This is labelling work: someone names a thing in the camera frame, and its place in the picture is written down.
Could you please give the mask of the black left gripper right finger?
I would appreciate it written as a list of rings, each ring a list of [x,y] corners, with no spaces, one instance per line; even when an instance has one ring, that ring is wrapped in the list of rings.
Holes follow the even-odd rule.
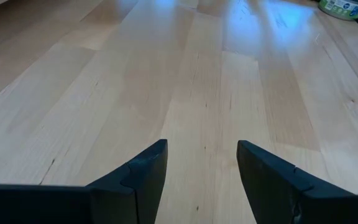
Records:
[[[358,195],[249,141],[237,143],[236,156],[257,223],[358,223]]]

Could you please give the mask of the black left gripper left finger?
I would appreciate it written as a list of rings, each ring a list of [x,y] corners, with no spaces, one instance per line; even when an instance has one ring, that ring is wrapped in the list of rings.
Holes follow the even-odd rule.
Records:
[[[154,223],[167,157],[160,139],[85,186],[0,184],[0,223]]]

